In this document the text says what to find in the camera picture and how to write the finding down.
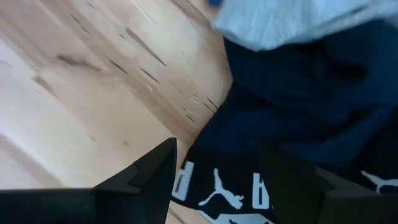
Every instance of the light gray fabric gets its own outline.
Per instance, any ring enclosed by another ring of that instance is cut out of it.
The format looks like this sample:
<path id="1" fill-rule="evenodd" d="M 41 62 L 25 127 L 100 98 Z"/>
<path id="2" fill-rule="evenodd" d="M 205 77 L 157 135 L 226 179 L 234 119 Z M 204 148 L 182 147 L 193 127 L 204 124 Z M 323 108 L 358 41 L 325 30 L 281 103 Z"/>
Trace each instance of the light gray fabric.
<path id="1" fill-rule="evenodd" d="M 215 31 L 253 51 L 309 42 L 398 15 L 398 0 L 224 0 Z"/>

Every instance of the puma logo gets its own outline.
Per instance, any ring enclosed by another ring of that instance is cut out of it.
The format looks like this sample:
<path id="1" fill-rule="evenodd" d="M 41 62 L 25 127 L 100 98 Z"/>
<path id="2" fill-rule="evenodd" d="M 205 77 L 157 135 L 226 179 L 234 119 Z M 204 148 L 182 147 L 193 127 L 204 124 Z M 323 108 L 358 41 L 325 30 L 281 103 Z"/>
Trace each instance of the puma logo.
<path id="1" fill-rule="evenodd" d="M 361 174 L 367 177 L 371 182 L 373 182 L 376 185 L 376 192 L 379 194 L 380 193 L 380 188 L 383 186 L 393 186 L 393 187 L 398 187 L 398 179 L 392 179 L 392 180 L 383 180 L 380 177 L 376 177 L 375 175 L 368 174 L 365 171 L 361 171 Z"/>
<path id="2" fill-rule="evenodd" d="M 228 201 L 228 203 L 232 207 L 234 207 L 237 210 L 241 209 L 241 207 L 243 205 L 243 203 L 241 202 L 241 200 L 243 200 L 243 196 L 234 195 L 229 190 L 225 190 L 223 188 L 223 183 L 218 175 L 217 168 L 214 169 L 213 173 L 214 173 L 214 181 L 215 181 L 215 183 L 214 183 L 215 191 L 213 193 L 211 193 L 211 195 L 206 200 L 199 202 L 199 206 L 206 205 L 213 196 L 215 196 L 217 194 L 221 194 L 222 196 L 224 196 L 224 198 Z"/>

